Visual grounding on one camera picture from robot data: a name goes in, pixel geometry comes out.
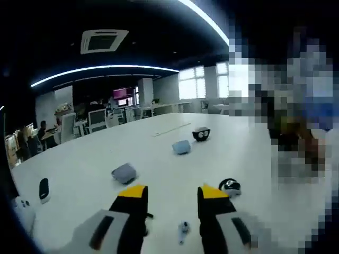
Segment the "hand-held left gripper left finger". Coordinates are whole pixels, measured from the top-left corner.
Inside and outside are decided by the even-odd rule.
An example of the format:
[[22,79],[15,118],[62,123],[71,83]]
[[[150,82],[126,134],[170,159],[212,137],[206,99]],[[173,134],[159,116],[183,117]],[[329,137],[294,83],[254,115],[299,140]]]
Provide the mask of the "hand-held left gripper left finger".
[[100,210],[80,224],[60,253],[140,253],[148,234],[148,187],[121,191],[109,210]]

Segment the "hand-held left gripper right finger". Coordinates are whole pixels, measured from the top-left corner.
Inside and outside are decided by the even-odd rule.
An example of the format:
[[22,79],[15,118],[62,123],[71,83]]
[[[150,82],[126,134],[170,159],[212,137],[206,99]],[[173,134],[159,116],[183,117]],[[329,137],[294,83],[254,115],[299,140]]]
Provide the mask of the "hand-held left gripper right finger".
[[267,253],[257,221],[237,211],[228,194],[204,184],[197,201],[204,253]]

